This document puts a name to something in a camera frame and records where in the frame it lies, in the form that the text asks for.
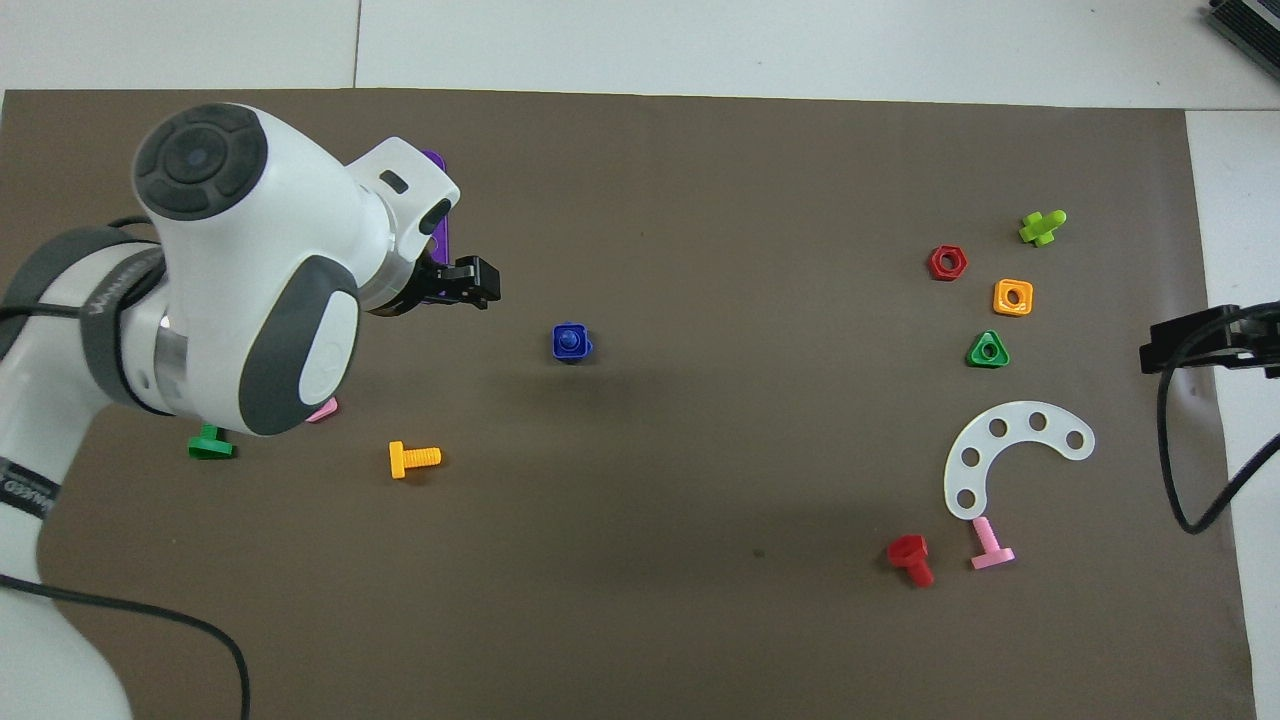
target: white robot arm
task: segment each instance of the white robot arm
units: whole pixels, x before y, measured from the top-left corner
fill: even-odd
[[[40,528],[106,405],[276,434],[334,395],[362,310],[500,297],[484,260],[430,259],[458,188],[399,138],[343,167],[261,110],[202,105],[152,131],[134,190],[159,246],[122,227],[70,231],[3,300],[0,574],[19,580],[38,583]],[[129,717],[105,660],[49,600],[12,587],[0,667],[5,717]]]

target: blue bolt head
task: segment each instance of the blue bolt head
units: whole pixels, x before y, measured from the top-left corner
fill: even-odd
[[[552,355],[561,363],[577,363],[591,354],[591,338],[581,323],[561,323],[552,328]]]

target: orange square nut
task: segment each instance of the orange square nut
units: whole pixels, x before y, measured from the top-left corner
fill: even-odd
[[[996,299],[992,310],[1001,315],[1030,315],[1032,296],[1036,288],[1025,281],[1004,278],[996,283]]]

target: toy nut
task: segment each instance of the toy nut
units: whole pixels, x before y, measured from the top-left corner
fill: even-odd
[[[940,245],[929,255],[929,274],[936,281],[954,281],[968,266],[969,259],[964,256],[964,250],[955,245]]]
[[[1015,281],[1011,278],[1001,278],[996,283],[996,295],[992,299],[991,307],[1001,315],[1012,315],[1020,318],[1023,315],[1030,315],[1032,307],[1034,307],[1036,288],[1032,283],[1027,281]]]

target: cable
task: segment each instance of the cable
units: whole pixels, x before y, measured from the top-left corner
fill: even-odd
[[[28,583],[27,580],[19,580],[18,578],[12,578],[9,575],[0,574],[0,587],[14,589],[18,592],[38,594],[41,597],[47,597],[50,600],[61,600],[65,602],[77,602],[79,605],[90,605],[93,607],[106,607],[110,610],[125,610],[128,612],[138,612],[141,615],[150,615],[152,618],[161,618],[164,620],[172,620],[180,625],[187,625],[189,628],[196,628],[197,630],[209,633],[218,642],[223,643],[228,651],[232,653],[232,659],[236,660],[236,670],[239,673],[241,679],[241,720],[248,720],[248,664],[244,662],[244,653],[241,652],[236,641],[230,635],[224,633],[216,625],[206,623],[198,618],[192,618],[177,610],[168,610],[164,607],[157,607],[155,605],[146,605],[143,602],[133,602],[132,600],[120,600],[115,597],[105,597],[100,594],[88,594],[77,591],[69,591],[64,588],[56,588],[52,585],[46,585],[42,583]]]
[[[29,305],[3,305],[0,306],[0,323],[9,318],[23,315],[49,315],[52,318],[78,318],[79,307],[73,305],[50,305],[47,302],[32,302]]]
[[[1156,391],[1156,441],[1160,445],[1160,471],[1164,475],[1165,493],[1169,496],[1169,505],[1174,510],[1174,519],[1178,520],[1178,525],[1183,530],[1193,536],[1203,533],[1208,529],[1208,527],[1217,520],[1217,516],[1226,510],[1226,506],[1231,502],[1231,498],[1235,497],[1235,493],[1240,492],[1244,483],[1248,482],[1249,478],[1252,478],[1267,460],[1270,460],[1276,452],[1280,452],[1280,433],[1258,448],[1258,451],[1253,454],[1253,457],[1249,457],[1249,461],[1245,462],[1226,483],[1222,492],[1213,498],[1213,502],[1211,502],[1208,510],[1201,515],[1201,519],[1190,523],[1187,520],[1187,514],[1183,511],[1181,500],[1178,497],[1178,488],[1174,487],[1174,470],[1169,460],[1169,383],[1172,380],[1174,373],[1178,368],[1183,366],[1187,361],[1192,348],[1213,332],[1217,332],[1238,320],[1262,320],[1272,315],[1280,316],[1280,302],[1263,302],[1261,305],[1242,307],[1234,313],[1229,313],[1221,318],[1215,318],[1213,320],[1204,323],[1197,328],[1196,332],[1187,336],[1183,342],[1174,348],[1174,352],[1169,357],[1169,363],[1160,373],[1160,388]]]

